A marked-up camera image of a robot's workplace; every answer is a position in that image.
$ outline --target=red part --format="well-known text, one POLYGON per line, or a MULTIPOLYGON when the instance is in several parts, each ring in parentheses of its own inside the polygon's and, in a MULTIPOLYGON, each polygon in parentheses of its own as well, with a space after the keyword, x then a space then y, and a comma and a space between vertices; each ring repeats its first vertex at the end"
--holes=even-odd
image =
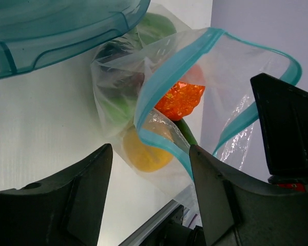
POLYGON ((301 183, 278 183, 279 187, 293 189, 295 191, 306 192, 305 186, 301 183))

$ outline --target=black plastic piece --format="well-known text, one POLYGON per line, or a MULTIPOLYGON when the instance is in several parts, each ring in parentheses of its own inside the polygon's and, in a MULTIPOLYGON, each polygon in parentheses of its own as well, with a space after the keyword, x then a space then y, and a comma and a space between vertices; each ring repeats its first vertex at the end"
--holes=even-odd
POLYGON ((207 246, 308 246, 308 192, 257 180, 199 146, 189 153, 207 246))
POLYGON ((308 92, 264 73, 251 85, 270 174, 308 176, 308 92))
POLYGON ((95 246, 98 243, 112 147, 21 190, 0 191, 0 246, 95 246))

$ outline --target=plastic bag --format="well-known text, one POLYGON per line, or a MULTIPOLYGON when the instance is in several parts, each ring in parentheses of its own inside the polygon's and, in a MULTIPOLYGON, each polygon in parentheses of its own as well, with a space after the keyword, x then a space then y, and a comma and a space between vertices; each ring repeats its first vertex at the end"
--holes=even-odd
MULTIPOLYGON (((128 67, 118 65, 144 47, 185 30, 190 28, 161 5, 152 4, 133 30, 99 46, 91 71, 100 128, 107 142, 139 175, 171 199, 197 211, 193 181, 180 162, 165 150, 143 144, 133 124, 137 99, 145 81, 143 60, 131 61, 128 67)), ((168 46, 172 54, 176 45, 168 46)), ((169 128, 163 125, 158 124, 155 130, 172 138, 169 128)))
MULTIPOLYGON (((295 85, 301 77, 300 65, 289 55, 215 28, 178 32, 130 50, 92 63, 102 131, 139 175, 194 210, 189 139, 155 109, 157 103, 178 81, 205 86, 203 114, 210 124, 202 126, 200 135, 206 137, 200 146, 241 168, 258 119, 250 78, 265 72, 295 85)), ((195 122, 198 116, 186 118, 195 122)))
POLYGON ((202 127, 202 131, 209 133, 209 138, 205 134, 201 147, 225 163, 241 168, 252 124, 258 119, 250 78, 264 72, 295 85, 302 73, 299 63, 289 55, 240 40, 215 28, 177 33, 115 65, 124 67, 124 62, 139 64, 142 60, 145 61, 142 69, 146 71, 146 83, 138 97, 134 117, 137 133, 147 145, 173 154, 191 177, 189 145, 175 124, 154 109, 178 80, 205 86, 204 113, 210 124, 202 127), (169 49, 166 44, 170 42, 178 45, 173 54, 166 57, 158 52, 169 49), (194 66, 201 68, 202 79, 191 71, 194 66), (174 129, 180 139, 171 141, 152 130, 153 122, 158 121, 174 129))

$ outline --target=clear plastic bag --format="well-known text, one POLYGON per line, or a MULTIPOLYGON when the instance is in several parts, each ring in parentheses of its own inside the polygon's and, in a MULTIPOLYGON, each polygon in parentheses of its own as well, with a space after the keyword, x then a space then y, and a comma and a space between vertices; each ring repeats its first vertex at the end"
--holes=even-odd
MULTIPOLYGON (((165 150, 143 144, 133 124, 137 99, 145 81, 144 60, 128 57, 144 47, 177 32, 190 30, 161 5, 151 4, 142 21, 130 32, 99 46, 91 64, 95 102, 100 128, 114 150, 142 177, 158 182, 164 193, 177 202, 198 210, 193 181, 180 162, 165 150), (128 63, 127 67, 119 65, 128 63)), ((170 51, 176 48, 168 44, 170 51)), ((172 138, 170 129, 154 129, 172 138)))
MULTIPOLYGON (((105 63, 97 59, 92 71, 102 131, 115 150, 139 175, 193 210, 189 141, 155 109, 157 103, 178 81, 205 86, 203 113, 210 124, 202 126, 200 146, 241 168, 258 119, 250 78, 264 72, 295 85, 301 77, 300 65, 289 55, 215 28, 177 32, 105 63), (125 76, 141 79, 126 82, 125 76), (123 106, 104 92, 112 87, 123 106), (113 108, 123 120, 108 117, 113 108)), ((192 114, 187 118, 197 120, 192 114)))

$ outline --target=crinkled plastic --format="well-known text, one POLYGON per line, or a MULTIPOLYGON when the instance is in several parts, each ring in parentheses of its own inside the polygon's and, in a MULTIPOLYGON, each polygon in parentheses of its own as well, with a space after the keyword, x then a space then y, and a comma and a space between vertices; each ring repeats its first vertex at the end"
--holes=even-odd
POLYGON ((134 30, 113 41, 128 43, 123 55, 98 57, 91 65, 101 128, 139 175, 196 210, 190 145, 156 104, 179 80, 205 86, 203 113, 210 123, 201 131, 209 137, 202 138, 200 146, 241 168, 258 119, 250 78, 264 72, 295 85, 301 67, 283 52, 221 29, 188 29, 139 46, 132 42, 141 40, 140 33, 134 30), (195 65, 201 79, 190 70, 195 65))

